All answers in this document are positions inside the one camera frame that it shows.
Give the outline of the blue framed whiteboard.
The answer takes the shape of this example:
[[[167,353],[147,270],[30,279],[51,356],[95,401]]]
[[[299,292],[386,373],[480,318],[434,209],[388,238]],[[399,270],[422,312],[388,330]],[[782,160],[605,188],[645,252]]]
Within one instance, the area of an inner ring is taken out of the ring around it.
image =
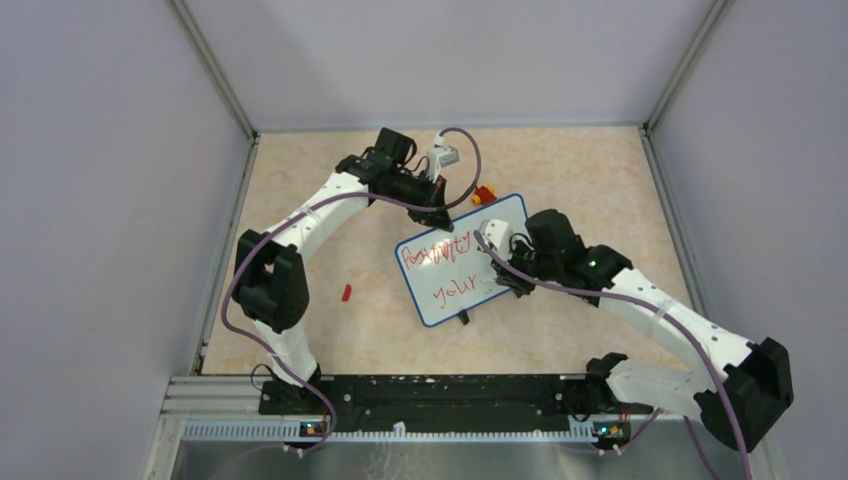
[[[430,229],[400,242],[395,257],[423,326],[431,328],[510,291],[479,288],[481,279],[495,280],[491,258],[479,249],[474,233],[487,219],[509,222],[516,232],[526,231],[528,212],[523,196],[506,195],[459,216],[454,231]]]

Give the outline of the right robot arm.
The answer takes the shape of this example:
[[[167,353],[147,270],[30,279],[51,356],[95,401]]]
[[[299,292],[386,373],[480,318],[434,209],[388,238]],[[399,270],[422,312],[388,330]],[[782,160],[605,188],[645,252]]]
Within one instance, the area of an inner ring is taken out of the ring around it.
[[[719,442],[752,452],[794,401],[786,347],[724,329],[685,306],[608,245],[587,246],[568,217],[547,209],[523,230],[482,222],[475,238],[496,282],[522,297],[542,287],[578,297],[627,321],[683,364],[675,370],[609,353],[587,364],[589,404],[658,407],[698,419]]]

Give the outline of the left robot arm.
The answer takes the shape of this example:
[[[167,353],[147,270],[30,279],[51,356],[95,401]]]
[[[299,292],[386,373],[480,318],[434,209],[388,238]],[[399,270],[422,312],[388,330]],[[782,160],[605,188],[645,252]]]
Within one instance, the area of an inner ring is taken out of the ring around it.
[[[278,224],[246,230],[236,245],[234,276],[226,298],[253,321],[249,337],[271,357],[272,383],[297,413],[319,404],[320,367],[301,323],[310,302],[306,265],[324,241],[376,201],[407,210],[417,224],[451,231],[452,204],[441,171],[459,160],[439,132],[416,167],[412,138],[383,128],[374,145],[335,166],[324,184]]]

